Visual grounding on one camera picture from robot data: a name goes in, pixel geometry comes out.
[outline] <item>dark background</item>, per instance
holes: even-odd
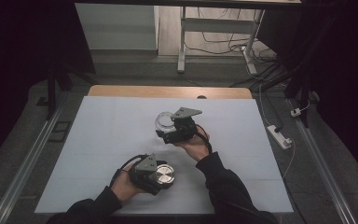
[[[358,161],[358,1],[342,8],[317,51],[311,87],[318,112]]]
[[[94,72],[75,4],[0,0],[0,146],[53,62]]]

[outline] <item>circular metal ring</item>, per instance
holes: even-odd
[[[174,170],[170,165],[162,164],[157,167],[155,178],[159,184],[171,184],[175,179]]]

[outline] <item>table leg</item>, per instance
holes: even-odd
[[[186,32],[186,7],[180,7],[181,9],[181,34],[180,34],[180,48],[178,56],[178,73],[185,72],[185,32]]]
[[[245,61],[246,61],[246,66],[248,66],[248,70],[249,73],[251,75],[256,75],[257,71],[255,70],[255,65],[252,61],[252,57],[251,57],[251,50],[252,50],[252,45],[255,42],[255,36],[257,34],[258,31],[258,27],[260,26],[260,22],[261,22],[261,17],[263,16],[264,10],[256,10],[255,11],[255,21],[254,21],[254,25],[252,28],[252,32],[251,35],[249,37],[249,41],[248,44],[246,46],[246,48],[243,50],[242,54],[243,57],[245,57]]]

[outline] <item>person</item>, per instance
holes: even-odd
[[[209,134],[200,126],[198,132],[209,139]],[[183,148],[205,175],[205,186],[214,207],[213,220],[216,223],[278,223],[271,213],[258,211],[254,207],[249,192],[240,178],[224,167],[217,151],[209,153],[204,140],[195,136],[174,145]],[[48,224],[107,223],[108,217],[125,202],[136,194],[145,193],[130,182],[127,173],[130,168],[130,165],[125,167],[112,187],[105,187],[96,200],[86,199],[74,203],[66,213],[51,217]]]

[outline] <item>black sleeve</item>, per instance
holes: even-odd
[[[274,217],[270,220],[253,206],[245,185],[224,167],[217,152],[199,161],[196,167],[205,175],[218,223],[275,223]]]
[[[57,222],[48,223],[100,224],[120,208],[121,203],[116,194],[110,188],[105,187],[95,201],[86,199],[74,203]]]

